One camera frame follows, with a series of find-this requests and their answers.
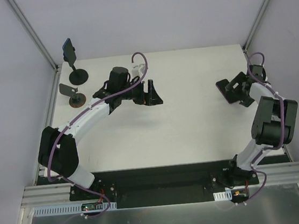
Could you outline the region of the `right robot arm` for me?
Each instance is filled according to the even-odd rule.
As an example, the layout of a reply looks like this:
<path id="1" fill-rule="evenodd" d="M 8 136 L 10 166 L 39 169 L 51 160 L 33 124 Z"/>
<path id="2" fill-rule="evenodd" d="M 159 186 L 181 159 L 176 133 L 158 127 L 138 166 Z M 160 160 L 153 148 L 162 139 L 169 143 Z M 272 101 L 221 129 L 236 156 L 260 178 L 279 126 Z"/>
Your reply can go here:
<path id="1" fill-rule="evenodd" d="M 235 155 L 225 171 L 231 187 L 244 185 L 257 173 L 255 167 L 271 151 L 289 144 L 294 136 L 298 103 L 281 97 L 266 80 L 262 65 L 249 65 L 232 81 L 216 82 L 220 93 L 229 104 L 238 102 L 249 107 L 257 103 L 251 127 L 252 139 L 244 150 Z"/>

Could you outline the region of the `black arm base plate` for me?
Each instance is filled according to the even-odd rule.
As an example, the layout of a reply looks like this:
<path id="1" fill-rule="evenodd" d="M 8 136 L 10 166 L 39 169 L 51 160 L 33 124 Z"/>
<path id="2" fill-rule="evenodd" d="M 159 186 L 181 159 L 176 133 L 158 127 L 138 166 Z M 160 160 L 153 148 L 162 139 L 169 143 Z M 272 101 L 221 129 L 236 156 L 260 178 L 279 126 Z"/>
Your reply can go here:
<path id="1" fill-rule="evenodd" d="M 116 203 L 118 209 L 202 203 L 234 187 L 247 193 L 267 180 L 261 168 L 238 170 L 230 160 L 102 171 L 94 176 L 88 192 L 71 186 L 69 200 Z"/>

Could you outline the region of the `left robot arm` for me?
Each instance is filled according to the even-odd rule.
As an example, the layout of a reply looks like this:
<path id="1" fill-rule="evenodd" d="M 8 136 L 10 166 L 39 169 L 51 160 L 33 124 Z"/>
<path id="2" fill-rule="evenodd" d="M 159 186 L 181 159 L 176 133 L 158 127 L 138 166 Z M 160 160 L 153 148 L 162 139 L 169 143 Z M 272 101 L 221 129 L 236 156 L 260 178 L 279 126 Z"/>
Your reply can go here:
<path id="1" fill-rule="evenodd" d="M 93 126 L 115 111 L 125 100 L 144 106 L 163 104 L 153 80 L 146 82 L 148 91 L 144 91 L 143 79 L 147 71 L 148 66 L 143 63 L 134 65 L 131 71 L 124 67 L 114 67 L 109 79 L 93 94 L 83 111 L 59 127 L 47 126 L 42 131 L 39 164 L 81 186 L 82 195 L 88 199 L 96 198 L 100 186 L 94 182 L 94 174 L 80 166 L 78 143 Z"/>

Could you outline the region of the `purple-edged black smartphone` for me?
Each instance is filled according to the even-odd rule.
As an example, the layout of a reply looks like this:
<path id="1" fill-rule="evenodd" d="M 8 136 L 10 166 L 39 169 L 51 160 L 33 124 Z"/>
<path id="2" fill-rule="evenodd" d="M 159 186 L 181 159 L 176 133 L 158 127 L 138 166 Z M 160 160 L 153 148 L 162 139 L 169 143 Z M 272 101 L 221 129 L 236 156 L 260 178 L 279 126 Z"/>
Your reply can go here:
<path id="1" fill-rule="evenodd" d="M 227 79 L 220 80 L 215 83 L 222 96 L 226 99 L 227 103 L 233 104 L 239 102 L 239 94 L 234 86 L 238 86 L 239 83 L 236 80 L 229 82 Z"/>

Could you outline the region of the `blue smartphone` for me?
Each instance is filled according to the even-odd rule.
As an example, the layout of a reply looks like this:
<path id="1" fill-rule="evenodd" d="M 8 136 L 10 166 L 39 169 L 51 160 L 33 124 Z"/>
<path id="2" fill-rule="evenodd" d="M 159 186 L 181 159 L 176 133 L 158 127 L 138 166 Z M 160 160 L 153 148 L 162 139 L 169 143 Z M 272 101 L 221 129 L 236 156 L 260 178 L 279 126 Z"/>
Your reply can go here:
<path id="1" fill-rule="evenodd" d="M 76 61 L 75 48 L 72 45 L 71 39 L 67 38 L 62 46 L 63 60 L 69 64 L 74 64 Z"/>

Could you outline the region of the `brown-base phone stand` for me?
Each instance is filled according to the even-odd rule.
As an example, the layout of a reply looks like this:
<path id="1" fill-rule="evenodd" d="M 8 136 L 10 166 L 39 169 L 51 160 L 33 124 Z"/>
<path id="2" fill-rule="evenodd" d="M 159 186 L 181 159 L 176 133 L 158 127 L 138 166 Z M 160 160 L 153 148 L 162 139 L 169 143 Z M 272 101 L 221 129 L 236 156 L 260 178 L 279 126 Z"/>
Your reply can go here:
<path id="1" fill-rule="evenodd" d="M 82 107 L 86 103 L 86 96 L 83 93 L 79 93 L 77 88 L 60 83 L 59 92 L 61 95 L 69 97 L 68 103 L 72 108 Z"/>

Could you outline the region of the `black round-base phone stand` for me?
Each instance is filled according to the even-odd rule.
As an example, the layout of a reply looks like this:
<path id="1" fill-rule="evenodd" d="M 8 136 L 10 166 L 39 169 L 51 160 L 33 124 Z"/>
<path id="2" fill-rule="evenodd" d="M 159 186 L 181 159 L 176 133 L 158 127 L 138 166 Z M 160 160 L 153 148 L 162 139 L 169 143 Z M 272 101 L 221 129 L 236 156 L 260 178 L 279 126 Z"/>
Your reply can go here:
<path id="1" fill-rule="evenodd" d="M 71 84 L 82 85 L 88 80 L 89 74 L 86 70 L 77 69 L 74 64 L 68 63 L 68 65 L 70 66 L 70 68 L 72 68 L 72 72 L 69 75 L 69 81 Z"/>

